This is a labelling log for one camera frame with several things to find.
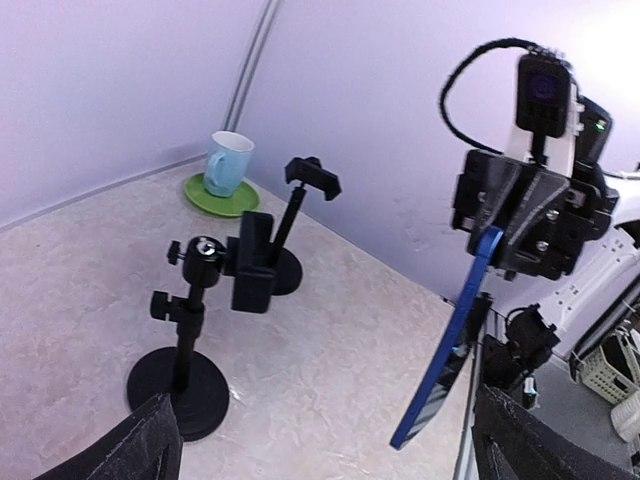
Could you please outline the black clamp phone stand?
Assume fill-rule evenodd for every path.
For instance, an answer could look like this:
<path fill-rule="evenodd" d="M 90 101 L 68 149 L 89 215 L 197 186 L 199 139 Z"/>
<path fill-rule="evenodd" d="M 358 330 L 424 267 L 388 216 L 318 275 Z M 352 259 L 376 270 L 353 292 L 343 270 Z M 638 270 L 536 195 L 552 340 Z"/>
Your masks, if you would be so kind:
<path fill-rule="evenodd" d="M 220 369 L 195 350 L 201 335 L 204 294 L 222 275 L 234 279 L 231 308 L 246 313 L 265 313 L 276 283 L 276 272 L 267 265 L 274 218 L 270 214 L 245 212 L 239 235 L 225 244 L 199 235 L 185 249 L 171 242 L 167 261 L 182 264 L 188 295 L 179 297 L 155 291 L 150 316 L 176 324 L 177 345 L 156 349 L 138 360 L 127 380 L 126 394 L 132 410 L 156 394 L 170 396 L 179 433 L 186 442 L 212 434 L 223 422 L 229 405 L 229 385 Z"/>

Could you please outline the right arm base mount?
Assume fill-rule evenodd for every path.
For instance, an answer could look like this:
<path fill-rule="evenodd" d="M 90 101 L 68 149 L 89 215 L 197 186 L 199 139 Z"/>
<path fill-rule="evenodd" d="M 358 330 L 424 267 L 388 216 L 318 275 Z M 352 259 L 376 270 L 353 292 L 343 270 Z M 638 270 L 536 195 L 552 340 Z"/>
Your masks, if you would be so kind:
<path fill-rule="evenodd" d="M 510 396 L 518 390 L 521 405 L 532 410 L 538 403 L 534 372 L 549 360 L 560 342 L 557 327 L 544 321 L 539 303 L 514 309 L 506 316 L 504 326 L 505 342 L 484 336 L 482 383 Z"/>

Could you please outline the phone with dark-blue case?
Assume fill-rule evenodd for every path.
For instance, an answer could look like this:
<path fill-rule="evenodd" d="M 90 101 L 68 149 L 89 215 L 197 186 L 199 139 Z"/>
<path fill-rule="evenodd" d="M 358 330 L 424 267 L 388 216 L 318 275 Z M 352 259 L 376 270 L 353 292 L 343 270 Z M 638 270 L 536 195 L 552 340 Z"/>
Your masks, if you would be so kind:
<path fill-rule="evenodd" d="M 454 312 L 390 445 L 401 450 L 436 416 L 446 401 L 469 354 L 464 334 L 476 300 L 503 231 L 490 227 L 482 236 Z"/>

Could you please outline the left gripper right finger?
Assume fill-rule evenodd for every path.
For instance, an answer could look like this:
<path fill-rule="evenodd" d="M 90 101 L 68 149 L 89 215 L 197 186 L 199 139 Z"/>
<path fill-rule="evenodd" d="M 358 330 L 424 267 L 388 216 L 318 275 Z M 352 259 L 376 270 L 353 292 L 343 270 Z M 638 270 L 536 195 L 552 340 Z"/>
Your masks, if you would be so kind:
<path fill-rule="evenodd" d="M 472 427 L 481 479 L 636 479 L 556 433 L 501 390 L 476 393 Z"/>

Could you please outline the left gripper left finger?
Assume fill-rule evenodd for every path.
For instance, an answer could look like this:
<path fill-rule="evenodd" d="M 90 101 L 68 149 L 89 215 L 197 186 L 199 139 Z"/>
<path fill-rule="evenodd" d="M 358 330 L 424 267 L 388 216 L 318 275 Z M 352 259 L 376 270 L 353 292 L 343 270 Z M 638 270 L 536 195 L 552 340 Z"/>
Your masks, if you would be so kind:
<path fill-rule="evenodd" d="M 94 444 L 41 480 L 177 480 L 183 439 L 170 396 L 156 394 Z"/>

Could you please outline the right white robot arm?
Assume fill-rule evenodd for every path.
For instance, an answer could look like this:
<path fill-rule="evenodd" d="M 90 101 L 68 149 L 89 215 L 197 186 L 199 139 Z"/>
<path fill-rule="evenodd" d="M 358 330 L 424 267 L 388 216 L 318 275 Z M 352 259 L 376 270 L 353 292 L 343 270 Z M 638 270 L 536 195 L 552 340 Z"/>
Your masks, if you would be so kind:
<path fill-rule="evenodd" d="M 639 270 L 639 175 L 605 173 L 598 161 L 613 127 L 589 98 L 574 103 L 582 129 L 571 177 L 481 149 L 468 152 L 458 177 L 452 227 L 469 233 L 474 262 L 464 302 L 505 287 L 506 305 L 538 304 L 556 329 L 554 351 L 577 348 Z"/>

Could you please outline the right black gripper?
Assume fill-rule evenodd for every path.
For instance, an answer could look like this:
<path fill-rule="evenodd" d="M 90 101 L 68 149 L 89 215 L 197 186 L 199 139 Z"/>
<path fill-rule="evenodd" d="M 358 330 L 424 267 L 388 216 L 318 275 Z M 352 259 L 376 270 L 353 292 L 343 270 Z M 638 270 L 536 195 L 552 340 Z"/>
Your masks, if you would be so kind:
<path fill-rule="evenodd" d="M 557 280 L 572 273 L 586 242 L 604 235 L 617 201 L 618 193 L 592 168 L 568 178 L 473 149 L 457 179 L 451 228 L 469 234 L 467 252 L 477 255 L 482 238 L 495 227 L 502 236 L 492 267 Z"/>

